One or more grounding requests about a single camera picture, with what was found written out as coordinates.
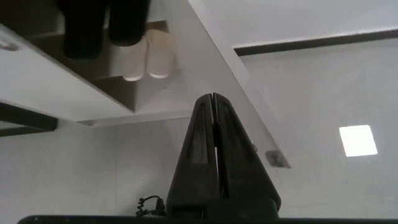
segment black edge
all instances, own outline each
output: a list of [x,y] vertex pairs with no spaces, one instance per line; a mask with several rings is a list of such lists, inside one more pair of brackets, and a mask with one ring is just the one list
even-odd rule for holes
[[33,111],[0,103],[0,120],[24,127],[8,128],[0,130],[0,137],[17,134],[41,133],[54,131],[57,128],[58,119]]
[[250,47],[235,48],[238,56],[266,54],[273,52],[283,52],[288,50],[311,49],[315,47],[326,47],[341,44],[354,44],[360,42],[369,42],[375,40],[386,40],[398,37],[398,29],[371,32],[365,34],[353,34],[340,37],[325,37],[321,39],[300,40],[295,42],[284,42],[278,44],[266,44]]

